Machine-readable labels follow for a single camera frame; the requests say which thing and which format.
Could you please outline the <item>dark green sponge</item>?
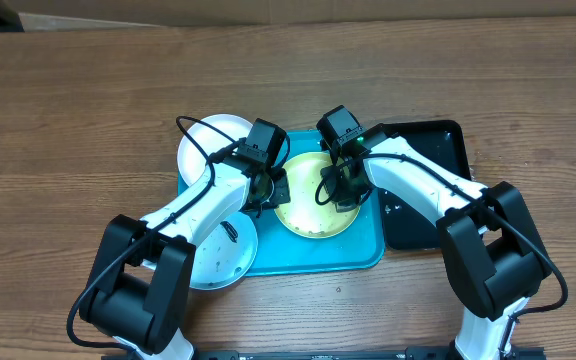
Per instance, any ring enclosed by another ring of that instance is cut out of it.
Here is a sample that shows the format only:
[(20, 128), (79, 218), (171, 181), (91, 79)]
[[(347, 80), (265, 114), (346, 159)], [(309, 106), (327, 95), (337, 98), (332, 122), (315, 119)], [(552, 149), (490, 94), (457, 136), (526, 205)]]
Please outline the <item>dark green sponge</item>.
[(359, 200), (355, 197), (345, 198), (335, 203), (335, 210), (338, 213), (351, 212), (357, 209)]

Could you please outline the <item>light blue plate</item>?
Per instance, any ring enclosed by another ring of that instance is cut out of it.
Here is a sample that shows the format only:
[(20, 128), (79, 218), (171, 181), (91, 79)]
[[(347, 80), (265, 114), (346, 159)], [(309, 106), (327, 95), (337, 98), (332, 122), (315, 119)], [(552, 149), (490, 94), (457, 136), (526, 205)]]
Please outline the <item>light blue plate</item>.
[(243, 213), (229, 216), (198, 247), (190, 288), (211, 291), (237, 283), (251, 268), (257, 249), (251, 218)]

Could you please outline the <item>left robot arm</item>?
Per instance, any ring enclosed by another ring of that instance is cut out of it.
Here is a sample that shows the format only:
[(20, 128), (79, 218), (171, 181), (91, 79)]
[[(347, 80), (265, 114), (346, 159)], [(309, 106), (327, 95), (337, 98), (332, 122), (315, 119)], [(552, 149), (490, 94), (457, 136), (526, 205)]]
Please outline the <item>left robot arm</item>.
[(67, 317), (72, 343), (118, 359), (191, 359), (180, 325), (196, 250), (227, 217), (289, 202), (290, 139), (258, 119), (248, 135), (203, 155), (199, 180), (163, 208), (105, 228), (86, 286)]

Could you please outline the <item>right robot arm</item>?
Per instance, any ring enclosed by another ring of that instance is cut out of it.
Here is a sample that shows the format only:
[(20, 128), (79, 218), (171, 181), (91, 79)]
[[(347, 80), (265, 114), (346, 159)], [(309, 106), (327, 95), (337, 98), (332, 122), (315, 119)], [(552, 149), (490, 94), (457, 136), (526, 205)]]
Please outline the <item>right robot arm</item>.
[(437, 229), (448, 281), (464, 306), (461, 329), (440, 357), (544, 358), (542, 349), (510, 342), (530, 298), (554, 269), (518, 189), (456, 175), (384, 125), (365, 129), (344, 106), (325, 113), (316, 128), (332, 160), (317, 190), (337, 211), (354, 209), (382, 189)]

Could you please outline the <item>yellow green plate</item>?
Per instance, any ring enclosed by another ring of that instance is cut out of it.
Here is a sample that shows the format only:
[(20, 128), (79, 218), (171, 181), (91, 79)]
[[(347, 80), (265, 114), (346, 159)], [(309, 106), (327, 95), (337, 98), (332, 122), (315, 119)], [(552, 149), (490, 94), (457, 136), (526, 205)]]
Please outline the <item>yellow green plate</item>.
[(306, 238), (328, 238), (346, 230), (357, 218), (359, 210), (338, 213), (333, 203), (318, 205), (315, 192), (321, 181), (320, 171), (331, 165), (323, 152), (307, 152), (288, 160), (286, 171), (290, 201), (281, 204), (275, 213), (293, 233)]

